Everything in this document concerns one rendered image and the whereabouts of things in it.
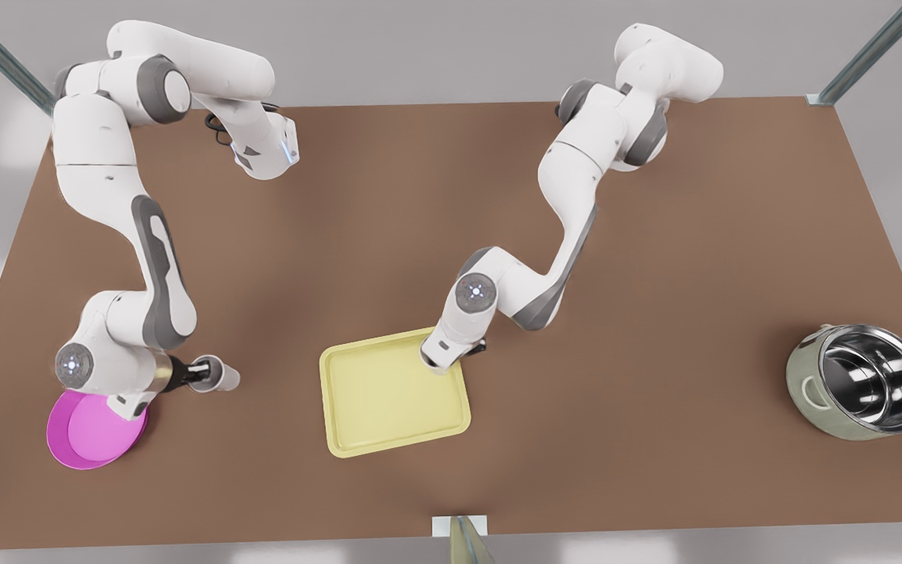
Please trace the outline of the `grey-green steel pot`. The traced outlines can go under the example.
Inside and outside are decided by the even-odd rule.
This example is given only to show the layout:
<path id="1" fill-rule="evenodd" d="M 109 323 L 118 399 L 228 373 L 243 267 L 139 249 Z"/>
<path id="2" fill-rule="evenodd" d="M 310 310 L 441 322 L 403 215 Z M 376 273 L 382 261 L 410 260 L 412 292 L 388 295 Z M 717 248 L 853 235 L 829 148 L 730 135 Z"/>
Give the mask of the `grey-green steel pot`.
<path id="1" fill-rule="evenodd" d="M 786 385 L 809 424 L 844 440 L 902 435 L 902 338 L 870 324 L 824 324 L 790 353 Z"/>

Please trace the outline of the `white IKEA cup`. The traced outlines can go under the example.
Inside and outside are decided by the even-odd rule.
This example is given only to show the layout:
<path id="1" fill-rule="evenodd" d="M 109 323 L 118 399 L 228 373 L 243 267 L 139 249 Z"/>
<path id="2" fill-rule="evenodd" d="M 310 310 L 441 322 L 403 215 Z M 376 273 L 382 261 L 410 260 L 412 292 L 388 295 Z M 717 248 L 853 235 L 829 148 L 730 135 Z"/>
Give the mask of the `white IKEA cup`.
<path id="1" fill-rule="evenodd" d="M 240 384 L 240 372 L 217 356 L 200 356 L 187 367 L 187 385 L 198 393 L 228 392 Z"/>

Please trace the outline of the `pink round plate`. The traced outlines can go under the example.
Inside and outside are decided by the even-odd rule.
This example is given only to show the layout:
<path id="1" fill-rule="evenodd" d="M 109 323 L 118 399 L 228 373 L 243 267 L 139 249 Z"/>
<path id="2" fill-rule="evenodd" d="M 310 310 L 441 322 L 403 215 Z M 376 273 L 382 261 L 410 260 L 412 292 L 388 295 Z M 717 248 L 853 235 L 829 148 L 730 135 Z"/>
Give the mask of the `pink round plate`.
<path id="1" fill-rule="evenodd" d="M 65 390 L 46 422 L 48 450 L 73 470 L 94 470 L 117 460 L 139 441 L 148 413 L 134 421 L 114 413 L 101 394 Z"/>

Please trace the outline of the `yellow rectangular tray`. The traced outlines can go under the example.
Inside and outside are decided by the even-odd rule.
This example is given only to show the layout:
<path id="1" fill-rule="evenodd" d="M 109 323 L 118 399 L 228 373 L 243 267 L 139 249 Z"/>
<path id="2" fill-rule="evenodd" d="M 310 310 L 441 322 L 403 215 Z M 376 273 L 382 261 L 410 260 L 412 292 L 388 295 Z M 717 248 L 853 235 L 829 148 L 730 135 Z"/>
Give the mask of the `yellow rectangular tray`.
<path id="1" fill-rule="evenodd" d="M 348 458 L 448 438 L 471 425 L 455 362 L 436 375 L 420 360 L 431 328 L 331 346 L 319 358 L 330 453 Z"/>

